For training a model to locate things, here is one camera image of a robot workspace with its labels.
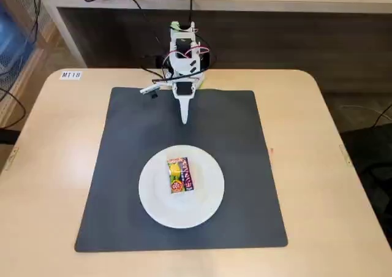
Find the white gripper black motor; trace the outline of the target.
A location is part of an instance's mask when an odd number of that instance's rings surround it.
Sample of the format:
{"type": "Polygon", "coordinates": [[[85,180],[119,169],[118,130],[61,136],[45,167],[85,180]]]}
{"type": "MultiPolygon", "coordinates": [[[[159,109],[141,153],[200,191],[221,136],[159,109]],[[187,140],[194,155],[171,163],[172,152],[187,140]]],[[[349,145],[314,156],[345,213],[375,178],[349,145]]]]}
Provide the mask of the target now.
{"type": "Polygon", "coordinates": [[[181,121],[187,124],[189,114],[189,103],[195,95],[195,85],[193,81],[175,80],[172,84],[172,92],[175,99],[179,102],[181,121]]]}

